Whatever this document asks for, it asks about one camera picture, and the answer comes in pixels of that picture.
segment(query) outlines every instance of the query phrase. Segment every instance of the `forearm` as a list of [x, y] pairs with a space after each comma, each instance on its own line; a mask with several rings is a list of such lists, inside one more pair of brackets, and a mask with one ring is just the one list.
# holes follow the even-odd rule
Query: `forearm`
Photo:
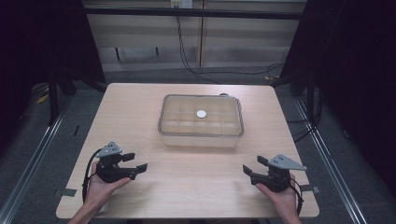
[[76, 214], [72, 217], [72, 219], [70, 219], [68, 223], [69, 224], [89, 223], [97, 212], [98, 212], [97, 208], [84, 204], [78, 209]]

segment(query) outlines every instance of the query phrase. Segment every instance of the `dark background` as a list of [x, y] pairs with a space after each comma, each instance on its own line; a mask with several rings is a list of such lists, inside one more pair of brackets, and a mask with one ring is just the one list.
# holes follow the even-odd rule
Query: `dark background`
[[300, 94], [310, 75], [393, 195], [396, 177], [396, 3], [308, 1], [282, 71]]
[[0, 134], [9, 139], [36, 83], [55, 76], [105, 81], [96, 46], [82, 14], [48, 7], [82, 7], [80, 0], [0, 3]]

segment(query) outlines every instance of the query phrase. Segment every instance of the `black tape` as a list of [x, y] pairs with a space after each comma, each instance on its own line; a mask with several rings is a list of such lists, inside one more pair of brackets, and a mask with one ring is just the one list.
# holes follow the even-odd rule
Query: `black tape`
[[312, 187], [310, 185], [301, 185], [301, 191], [312, 191], [314, 194], [320, 193], [319, 187]]
[[62, 197], [62, 196], [74, 197], [76, 195], [76, 192], [77, 192], [76, 189], [56, 189], [55, 192], [53, 193], [53, 196], [56, 196], [56, 197]]

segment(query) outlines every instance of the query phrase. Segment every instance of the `human hand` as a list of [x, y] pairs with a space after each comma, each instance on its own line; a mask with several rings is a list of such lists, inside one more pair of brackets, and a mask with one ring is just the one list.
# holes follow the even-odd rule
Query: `human hand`
[[[98, 161], [92, 164], [91, 174], [96, 174], [97, 163]], [[85, 198], [84, 204], [93, 206], [97, 209], [96, 212], [99, 212], [102, 206], [108, 201], [111, 194], [113, 194], [116, 189], [123, 187], [129, 182], [131, 182], [131, 178], [125, 177], [114, 183], [107, 183], [103, 181], [98, 175], [93, 175], [90, 178], [87, 197]]]
[[[290, 177], [292, 179], [295, 179], [295, 176], [292, 174], [290, 174]], [[291, 180], [290, 183], [293, 187], [295, 186], [294, 181]], [[258, 188], [265, 196], [267, 196], [271, 200], [277, 214], [280, 216], [285, 224], [301, 223], [297, 215], [296, 193], [293, 189], [287, 188], [282, 192], [276, 193], [272, 192], [267, 187], [265, 187], [264, 184], [261, 183], [258, 183], [256, 185], [256, 188]]]
[[[97, 163], [98, 161], [92, 164], [91, 174], [96, 174]], [[111, 194], [113, 194], [116, 189], [123, 187], [129, 182], [131, 182], [131, 178], [125, 177], [114, 183], [107, 183], [98, 175], [92, 175], [85, 202], [69, 223], [88, 223], [91, 218], [102, 209]]]

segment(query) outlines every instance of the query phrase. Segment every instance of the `black cable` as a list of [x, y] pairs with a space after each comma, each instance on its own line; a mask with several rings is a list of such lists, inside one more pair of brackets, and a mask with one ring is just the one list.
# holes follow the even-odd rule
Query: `black cable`
[[271, 83], [270, 86], [272, 86], [274, 89], [277, 88], [278, 86], [288, 83], [290, 82], [294, 77], [297, 77], [301, 74], [301, 72], [303, 71], [303, 69], [297, 69], [294, 72], [291, 72], [288, 76], [283, 76], [280, 77], [277, 81]]
[[312, 133], [318, 127], [318, 124], [319, 124], [320, 118], [321, 118], [322, 106], [323, 106], [323, 95], [322, 95], [321, 91], [319, 91], [317, 114], [313, 117], [313, 120], [310, 120], [311, 127], [306, 131], [306, 133], [303, 136], [299, 137], [298, 139], [295, 139], [294, 143], [299, 142], [300, 140], [305, 138], [309, 133]]
[[287, 123], [304, 123], [307, 122], [307, 119], [299, 119], [299, 120], [286, 120]]
[[82, 202], [83, 202], [83, 203], [85, 202], [85, 198], [87, 197], [88, 183], [90, 182], [90, 178], [91, 178], [93, 175], [96, 175], [96, 174], [93, 174], [93, 175], [91, 175], [91, 176], [88, 176], [88, 173], [90, 172], [90, 168], [91, 168], [91, 163], [92, 163], [92, 161], [93, 161], [93, 158], [96, 156], [96, 154], [99, 153], [100, 150], [102, 150], [102, 149], [97, 149], [97, 150], [95, 151], [95, 153], [93, 153], [93, 155], [92, 155], [91, 158], [90, 158], [90, 161], [89, 161], [88, 164], [87, 164], [87, 169], [85, 170], [84, 181], [82, 182]]
[[224, 71], [224, 72], [197, 72], [197, 71], [193, 71], [189, 65], [189, 62], [187, 60], [187, 56], [186, 56], [186, 52], [184, 50], [184, 43], [183, 43], [183, 38], [182, 38], [182, 34], [181, 34], [181, 25], [180, 25], [180, 17], [177, 17], [177, 32], [178, 32], [178, 41], [179, 41], [179, 51], [180, 51], [180, 57], [181, 57], [181, 61], [184, 65], [184, 67], [190, 71], [191, 73], [193, 73], [196, 77], [216, 83], [216, 84], [221, 84], [215, 80], [209, 79], [209, 78], [205, 78], [205, 77], [200, 77], [198, 75], [206, 75], [206, 74], [224, 74], [224, 73], [228, 73], [228, 74], [237, 74], [237, 75], [246, 75], [246, 76], [256, 76], [256, 75], [260, 75], [260, 74], [265, 74], [268, 73], [274, 69], [276, 69], [277, 67], [279, 67], [280, 65], [283, 65], [284, 63], [273, 63], [267, 66], [265, 71], [261, 71], [261, 72], [257, 72], [257, 73], [243, 73], [243, 72], [229, 72], [229, 71]]
[[293, 134], [292, 136], [295, 137], [295, 136], [297, 136], [297, 135], [300, 135], [300, 134], [306, 133], [306, 132], [307, 132], [307, 130], [306, 130], [306, 129], [303, 129], [303, 130], [301, 130], [301, 131], [299, 131], [299, 132]]
[[294, 183], [296, 183], [298, 188], [299, 188], [299, 190], [300, 190], [300, 192], [298, 192], [298, 190], [294, 186], [292, 186], [290, 184], [290, 188], [293, 189], [293, 191], [297, 194], [297, 200], [298, 200], [297, 215], [299, 216], [300, 212], [301, 212], [301, 209], [303, 208], [303, 202], [304, 202], [304, 200], [303, 200], [303, 191], [301, 190], [301, 186], [297, 183], [297, 181], [295, 179], [291, 178], [290, 180], [292, 180]]

